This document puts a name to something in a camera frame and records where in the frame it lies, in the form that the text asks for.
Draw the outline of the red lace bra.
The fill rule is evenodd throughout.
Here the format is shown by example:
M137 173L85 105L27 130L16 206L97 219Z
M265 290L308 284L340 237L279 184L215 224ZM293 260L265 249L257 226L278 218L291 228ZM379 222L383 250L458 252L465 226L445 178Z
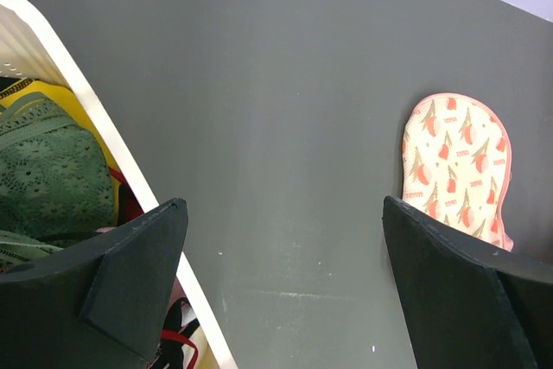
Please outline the red lace bra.
M115 168L109 167L109 170L118 191L117 225L121 226L141 216L143 209L124 175ZM190 302L176 278L169 298L168 310L162 326L156 355L147 365L147 368L196 367L200 360L200 350L191 338L200 328L200 324L196 317L193 317L189 322L185 322L185 314L188 311L191 311Z

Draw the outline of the floral mesh laundry bag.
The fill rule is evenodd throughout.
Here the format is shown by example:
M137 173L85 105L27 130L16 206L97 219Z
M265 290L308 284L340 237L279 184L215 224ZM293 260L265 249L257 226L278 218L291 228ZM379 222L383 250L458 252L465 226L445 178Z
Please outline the floral mesh laundry bag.
M403 200L447 226L512 250L502 219L512 146L488 106L451 92L422 99L404 127L402 161Z

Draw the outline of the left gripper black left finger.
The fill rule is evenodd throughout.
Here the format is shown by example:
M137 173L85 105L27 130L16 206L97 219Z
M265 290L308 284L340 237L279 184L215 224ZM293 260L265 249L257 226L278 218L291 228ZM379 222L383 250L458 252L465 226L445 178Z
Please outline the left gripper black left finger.
M154 358L188 227L173 199L1 275L3 368L144 368Z

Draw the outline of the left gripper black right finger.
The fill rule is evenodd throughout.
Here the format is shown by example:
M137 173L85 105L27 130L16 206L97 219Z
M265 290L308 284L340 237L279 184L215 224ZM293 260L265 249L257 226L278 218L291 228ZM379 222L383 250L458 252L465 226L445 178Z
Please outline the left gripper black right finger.
M385 243L420 368L550 368L552 267L432 219L397 197Z

